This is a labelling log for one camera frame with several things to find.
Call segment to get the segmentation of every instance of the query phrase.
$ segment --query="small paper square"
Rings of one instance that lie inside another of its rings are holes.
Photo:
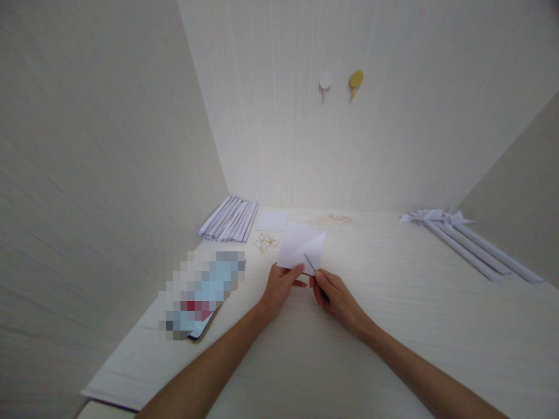
[[[260,211],[258,218],[257,230],[267,231],[286,231],[287,230],[287,212],[284,211]]]

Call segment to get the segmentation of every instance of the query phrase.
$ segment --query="desk surface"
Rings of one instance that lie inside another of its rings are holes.
[[[559,290],[516,275],[484,276],[426,229],[398,214],[286,209],[289,220],[326,231],[321,267],[339,274],[382,328],[514,418],[559,417]],[[83,394],[140,409],[260,298],[280,246],[198,249],[246,252],[246,279],[200,344],[162,338],[158,298]],[[209,417],[413,417],[430,413],[390,369],[294,288],[254,343]]]

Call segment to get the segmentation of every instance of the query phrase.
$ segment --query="yellow wall hook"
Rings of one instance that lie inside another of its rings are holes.
[[[353,96],[355,96],[355,93],[357,92],[359,86],[361,86],[362,82],[363,72],[361,70],[356,71],[349,78],[349,86],[351,88],[351,98],[349,99],[349,103],[351,103],[351,101],[353,100]]]

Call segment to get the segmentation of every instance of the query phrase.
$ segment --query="left hand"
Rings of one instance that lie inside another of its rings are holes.
[[[266,290],[258,305],[270,316],[271,320],[278,317],[281,307],[289,297],[291,286],[307,286],[304,282],[297,280],[304,269],[304,264],[299,264],[293,269],[279,268],[277,264],[273,264],[270,268],[268,285],[266,285]]]

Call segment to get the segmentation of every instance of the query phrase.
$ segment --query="paper square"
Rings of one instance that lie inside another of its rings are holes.
[[[303,273],[314,275],[314,270],[307,261],[305,254],[314,268],[319,269],[325,236],[326,233],[321,230],[290,222],[287,235],[279,251],[278,266],[292,269],[298,264],[304,263],[305,270]]]
[[[287,212],[284,211],[260,211],[258,218],[257,230],[267,231],[286,231],[287,230]]]

